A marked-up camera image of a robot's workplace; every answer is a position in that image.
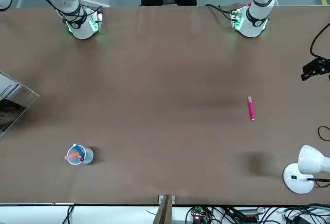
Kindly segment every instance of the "pink marker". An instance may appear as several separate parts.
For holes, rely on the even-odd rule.
[[[256,118],[254,116],[254,110],[253,110],[253,103],[252,98],[248,97],[247,100],[249,101],[249,112],[250,112],[250,118],[252,121],[254,121]]]

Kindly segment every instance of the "clear cup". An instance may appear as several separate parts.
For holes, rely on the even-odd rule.
[[[82,145],[77,145],[79,146],[79,148],[82,150],[82,152],[84,153],[84,161],[81,161],[80,158],[78,156],[75,157],[71,157],[68,158],[67,161],[73,165],[73,166],[77,166],[77,165],[87,165],[89,163],[91,163],[93,161],[94,158],[94,153],[90,148],[85,148]],[[72,146],[68,152],[67,152],[67,156],[70,156],[71,154],[76,153],[77,150],[75,149],[74,146]]]

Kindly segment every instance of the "brown table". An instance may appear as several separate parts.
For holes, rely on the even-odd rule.
[[[206,7],[105,18],[79,41],[51,9],[1,13],[0,68],[41,97],[0,141],[0,202],[328,202],[326,189],[291,193],[282,171],[304,144],[330,155],[317,136],[330,82],[300,79],[329,7],[277,7],[257,39]],[[315,46],[325,57],[329,37]],[[93,165],[64,160],[73,143],[92,147]]]

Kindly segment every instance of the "electronic wires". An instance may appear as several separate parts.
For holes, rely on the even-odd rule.
[[[66,216],[66,218],[64,219],[64,221],[62,222],[62,224],[65,224],[66,222],[68,222],[68,224],[70,224],[70,217],[71,217],[72,212],[73,212],[73,210],[74,210],[74,206],[75,206],[75,205],[70,205],[70,206],[68,207],[68,210],[67,210],[67,216]]]
[[[222,10],[221,6],[215,6],[215,5],[212,5],[212,4],[206,4],[205,6],[207,6],[209,9],[210,8],[214,8],[215,10],[221,12],[225,18],[227,18],[228,20],[231,20],[231,21],[234,21],[236,22],[237,20],[236,19],[232,19],[232,18],[229,18],[226,14],[231,14],[234,10],[231,10],[231,11],[225,11],[225,10]]]

